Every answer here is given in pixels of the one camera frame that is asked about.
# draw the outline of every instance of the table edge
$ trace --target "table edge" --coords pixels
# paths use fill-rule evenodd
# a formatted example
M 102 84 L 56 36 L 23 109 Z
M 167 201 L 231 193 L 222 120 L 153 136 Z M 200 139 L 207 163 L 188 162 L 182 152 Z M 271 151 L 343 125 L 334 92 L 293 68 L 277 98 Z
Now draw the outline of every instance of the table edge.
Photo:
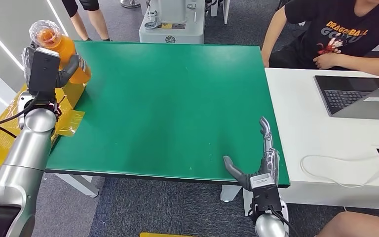
M 216 185 L 239 185 L 236 182 L 236 180 L 230 181 L 230 180 L 192 179 L 192 178 L 162 177 L 162 176 L 149 176 L 149 175 L 137 175 L 137 174 L 90 172 L 90 171 L 60 170 L 60 169 L 46 169 L 45 172 L 55 173 L 55 174 L 89 175 L 89 176 L 103 176 L 103 177 L 113 177 L 113 178 L 170 181 L 170 182 L 202 183 L 202 184 L 216 184 Z M 289 186 L 290 184 L 280 184 L 278 185 L 278 188 L 286 189 Z

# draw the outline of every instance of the orange juice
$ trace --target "orange juice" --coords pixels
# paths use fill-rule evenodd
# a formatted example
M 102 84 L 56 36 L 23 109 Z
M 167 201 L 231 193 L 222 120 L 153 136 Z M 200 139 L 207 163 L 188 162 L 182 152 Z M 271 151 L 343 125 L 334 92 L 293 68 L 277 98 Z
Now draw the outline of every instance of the orange juice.
M 56 51 L 60 56 L 59 70 L 62 70 L 72 55 L 77 54 L 75 44 L 68 36 L 60 33 L 59 27 L 51 21 L 40 20 L 31 25 L 31 40 L 47 49 Z M 86 62 L 79 56 L 79 67 L 70 78 L 71 83 L 87 83 L 91 77 L 91 71 Z

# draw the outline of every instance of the person's hand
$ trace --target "person's hand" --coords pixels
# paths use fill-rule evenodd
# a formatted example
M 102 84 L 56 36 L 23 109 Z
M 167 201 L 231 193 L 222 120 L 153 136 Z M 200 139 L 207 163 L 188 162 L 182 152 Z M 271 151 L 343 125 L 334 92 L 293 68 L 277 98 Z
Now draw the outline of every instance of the person's hand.
M 266 56 L 264 53 L 261 52 L 262 62 L 264 64 L 265 68 L 269 68 L 269 55 Z
M 342 54 L 325 53 L 313 59 L 318 69 L 326 70 L 339 65 Z
M 269 60 L 263 60 L 264 68 L 269 68 Z

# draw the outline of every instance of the person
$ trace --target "person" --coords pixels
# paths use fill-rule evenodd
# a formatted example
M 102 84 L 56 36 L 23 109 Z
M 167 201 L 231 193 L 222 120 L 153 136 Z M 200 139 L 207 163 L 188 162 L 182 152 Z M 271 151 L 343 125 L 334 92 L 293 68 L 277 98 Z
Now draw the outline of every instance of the person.
M 107 25 L 105 23 L 104 16 L 99 8 L 98 0 L 79 0 L 83 9 L 86 10 L 89 16 L 91 24 L 98 32 L 99 36 L 103 41 L 111 41 L 108 35 Z M 77 4 L 75 0 L 62 0 L 66 11 L 71 18 L 73 26 L 76 32 L 83 40 L 91 40 L 86 32 L 85 26 L 83 25 L 82 18 L 77 11 Z
M 316 237 L 379 237 L 379 217 L 341 212 Z
M 286 22 L 309 28 L 271 53 Z M 379 58 L 364 57 L 379 45 L 379 0 L 292 0 L 271 20 L 262 47 L 265 67 L 356 70 L 379 76 Z

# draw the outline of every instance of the green table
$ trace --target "green table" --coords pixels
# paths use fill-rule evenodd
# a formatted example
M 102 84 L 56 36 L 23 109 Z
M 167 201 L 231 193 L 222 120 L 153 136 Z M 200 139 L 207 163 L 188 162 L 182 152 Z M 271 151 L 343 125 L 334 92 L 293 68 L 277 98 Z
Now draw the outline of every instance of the green table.
M 235 184 L 263 155 L 260 116 L 280 151 L 280 187 L 290 180 L 256 46 L 77 41 L 92 78 L 76 110 L 85 116 L 61 137 L 47 172 Z

